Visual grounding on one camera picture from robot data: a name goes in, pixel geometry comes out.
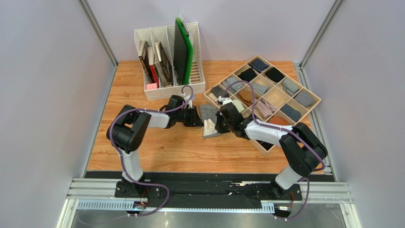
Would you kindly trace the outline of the grey white underwear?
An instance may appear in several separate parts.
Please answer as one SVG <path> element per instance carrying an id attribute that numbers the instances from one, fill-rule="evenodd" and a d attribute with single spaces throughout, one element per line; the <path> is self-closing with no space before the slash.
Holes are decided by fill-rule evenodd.
<path id="1" fill-rule="evenodd" d="M 203 121 L 203 138 L 218 137 L 221 134 L 215 129 L 218 109 L 210 104 L 199 105 L 201 120 Z"/>

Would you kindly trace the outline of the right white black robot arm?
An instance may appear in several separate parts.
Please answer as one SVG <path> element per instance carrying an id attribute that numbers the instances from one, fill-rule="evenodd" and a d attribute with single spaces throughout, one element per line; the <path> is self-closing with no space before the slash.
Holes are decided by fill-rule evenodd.
<path id="1" fill-rule="evenodd" d="M 325 168 L 328 151 L 304 123 L 276 125 L 244 117 L 233 103 L 224 104 L 217 112 L 216 127 L 246 140 L 262 141 L 280 147 L 288 165 L 270 184 L 270 194 L 281 198 L 291 187 L 312 172 Z"/>

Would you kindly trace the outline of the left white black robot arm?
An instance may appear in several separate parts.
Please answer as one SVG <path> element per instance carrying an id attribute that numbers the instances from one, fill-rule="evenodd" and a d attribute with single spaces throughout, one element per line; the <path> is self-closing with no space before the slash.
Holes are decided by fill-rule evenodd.
<path id="1" fill-rule="evenodd" d="M 117 197 L 140 197 L 147 193 L 144 171 L 140 164 L 139 147 L 149 128 L 169 129 L 177 123 L 185 127 L 203 126 L 194 95 L 173 95 L 160 110 L 137 109 L 125 105 L 106 133 L 116 148 L 122 165 L 122 179 L 117 183 Z"/>

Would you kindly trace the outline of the dark grey rolled cloth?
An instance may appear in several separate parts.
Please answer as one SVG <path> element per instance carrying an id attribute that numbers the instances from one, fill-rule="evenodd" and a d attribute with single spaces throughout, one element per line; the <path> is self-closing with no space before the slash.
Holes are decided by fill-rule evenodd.
<path id="1" fill-rule="evenodd" d="M 211 88 L 211 92 L 217 97 L 219 98 L 221 97 L 229 97 L 229 94 L 225 92 L 224 89 L 222 89 L 220 86 L 215 86 Z"/>

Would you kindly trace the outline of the brown rolled cloth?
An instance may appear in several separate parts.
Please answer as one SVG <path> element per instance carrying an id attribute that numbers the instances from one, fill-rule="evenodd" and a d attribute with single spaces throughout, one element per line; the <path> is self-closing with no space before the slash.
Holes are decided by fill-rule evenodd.
<path id="1" fill-rule="evenodd" d="M 251 91 L 248 90 L 240 90 L 238 92 L 237 97 L 240 99 L 242 103 L 244 103 L 247 107 L 252 105 L 253 95 Z"/>

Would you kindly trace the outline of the striped grey rolled cloth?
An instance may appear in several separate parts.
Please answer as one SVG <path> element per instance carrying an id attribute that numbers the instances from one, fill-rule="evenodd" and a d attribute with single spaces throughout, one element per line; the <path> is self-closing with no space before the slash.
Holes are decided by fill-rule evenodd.
<path id="1" fill-rule="evenodd" d="M 225 88 L 228 88 L 231 93 L 236 93 L 243 88 L 243 83 L 239 79 L 231 76 L 225 79 L 222 83 Z"/>

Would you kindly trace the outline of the pink rolled cloth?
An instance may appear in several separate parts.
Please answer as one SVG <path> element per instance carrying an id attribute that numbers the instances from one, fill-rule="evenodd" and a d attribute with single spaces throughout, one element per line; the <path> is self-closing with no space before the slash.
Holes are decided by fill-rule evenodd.
<path id="1" fill-rule="evenodd" d="M 269 118 L 278 110 L 274 105 L 265 100 L 258 100 L 255 104 L 255 109 L 264 118 Z"/>

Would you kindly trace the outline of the wooden compartment organizer box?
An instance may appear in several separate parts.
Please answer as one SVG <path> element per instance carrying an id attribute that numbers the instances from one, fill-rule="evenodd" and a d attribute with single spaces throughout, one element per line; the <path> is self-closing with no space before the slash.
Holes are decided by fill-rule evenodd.
<path id="1" fill-rule="evenodd" d="M 321 98 L 301 85 L 290 73 L 256 55 L 203 93 L 216 108 L 222 92 L 241 107 L 244 117 L 255 114 L 270 124 L 295 125 L 321 102 Z"/>

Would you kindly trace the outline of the black rolled cloth top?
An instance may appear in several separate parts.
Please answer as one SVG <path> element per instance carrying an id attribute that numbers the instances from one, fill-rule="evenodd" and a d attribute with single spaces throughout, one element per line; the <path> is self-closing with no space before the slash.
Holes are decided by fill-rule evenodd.
<path id="1" fill-rule="evenodd" d="M 238 74 L 238 78 L 240 78 L 243 81 L 247 81 L 249 83 L 252 83 L 252 81 L 258 76 L 259 74 L 252 68 L 248 68 L 244 71 L 242 71 L 240 74 Z"/>

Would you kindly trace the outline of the black rolled cloth right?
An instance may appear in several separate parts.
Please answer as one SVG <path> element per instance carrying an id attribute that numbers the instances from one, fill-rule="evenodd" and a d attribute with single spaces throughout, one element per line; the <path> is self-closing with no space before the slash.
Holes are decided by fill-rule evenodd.
<path id="1" fill-rule="evenodd" d="M 280 82 L 282 79 L 284 79 L 284 75 L 275 67 L 272 67 L 271 69 L 267 70 L 265 73 L 265 76 L 271 80 L 274 83 Z"/>

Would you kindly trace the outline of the green black clipboard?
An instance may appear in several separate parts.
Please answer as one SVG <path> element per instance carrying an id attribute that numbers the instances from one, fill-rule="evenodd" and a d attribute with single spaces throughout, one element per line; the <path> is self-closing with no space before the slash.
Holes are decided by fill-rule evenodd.
<path id="1" fill-rule="evenodd" d="M 174 59 L 173 65 L 177 72 L 179 85 L 188 85 L 190 82 L 193 62 L 193 46 L 189 30 L 180 17 L 175 19 Z"/>

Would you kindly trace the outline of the grey rolled cloth right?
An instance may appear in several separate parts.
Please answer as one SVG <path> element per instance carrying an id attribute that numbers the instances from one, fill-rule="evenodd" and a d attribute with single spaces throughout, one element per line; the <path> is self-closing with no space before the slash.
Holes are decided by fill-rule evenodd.
<path id="1" fill-rule="evenodd" d="M 300 90 L 300 88 L 289 79 L 284 79 L 281 84 L 282 89 L 290 96 L 294 96 Z"/>

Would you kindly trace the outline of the red book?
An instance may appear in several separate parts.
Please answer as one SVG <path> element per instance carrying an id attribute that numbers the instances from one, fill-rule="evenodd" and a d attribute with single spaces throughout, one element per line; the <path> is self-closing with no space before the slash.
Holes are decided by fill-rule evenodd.
<path id="1" fill-rule="evenodd" d="M 148 47 L 147 51 L 148 51 L 148 64 L 149 64 L 151 75 L 153 77 L 153 82 L 156 83 L 157 84 L 156 87 L 159 88 L 160 86 L 159 86 L 158 73 L 157 73 L 157 70 L 154 65 L 154 57 L 155 57 L 154 49 L 152 47 Z"/>

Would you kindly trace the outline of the black book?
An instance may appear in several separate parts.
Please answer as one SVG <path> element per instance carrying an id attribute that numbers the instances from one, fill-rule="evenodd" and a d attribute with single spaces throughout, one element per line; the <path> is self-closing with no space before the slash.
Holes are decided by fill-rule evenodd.
<path id="1" fill-rule="evenodd" d="M 139 60 L 141 61 L 142 67 L 143 67 L 145 75 L 147 77 L 147 83 L 148 84 L 155 83 L 153 75 L 152 75 L 150 67 L 149 67 L 148 42 L 146 40 L 140 40 L 138 44 L 139 44 L 138 57 L 139 57 Z"/>

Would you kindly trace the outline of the grey striped cloth far right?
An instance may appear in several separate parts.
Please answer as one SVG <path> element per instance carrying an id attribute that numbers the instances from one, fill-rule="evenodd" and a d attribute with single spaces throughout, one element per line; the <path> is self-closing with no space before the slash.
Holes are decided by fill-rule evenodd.
<path id="1" fill-rule="evenodd" d="M 314 98 L 306 91 L 298 92 L 294 100 L 303 107 L 310 107 L 315 104 Z"/>

